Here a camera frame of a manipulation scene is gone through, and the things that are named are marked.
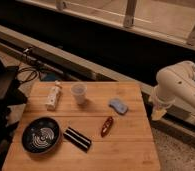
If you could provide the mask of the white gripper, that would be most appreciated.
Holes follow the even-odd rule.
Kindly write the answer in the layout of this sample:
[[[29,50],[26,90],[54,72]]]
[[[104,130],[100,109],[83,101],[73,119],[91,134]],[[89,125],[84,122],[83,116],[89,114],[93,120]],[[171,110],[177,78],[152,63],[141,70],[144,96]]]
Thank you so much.
[[[153,121],[157,121],[166,114],[166,109],[174,104],[175,96],[161,86],[155,86],[149,97],[149,101],[153,104],[154,109],[151,118]]]

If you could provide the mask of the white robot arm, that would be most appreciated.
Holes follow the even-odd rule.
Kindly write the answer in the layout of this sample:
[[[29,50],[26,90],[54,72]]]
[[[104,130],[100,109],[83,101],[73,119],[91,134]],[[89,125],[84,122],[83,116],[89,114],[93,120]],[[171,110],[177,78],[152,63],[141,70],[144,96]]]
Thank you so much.
[[[153,104],[151,119],[160,120],[177,98],[195,109],[195,63],[182,61],[160,69],[156,74],[157,85],[149,101]]]

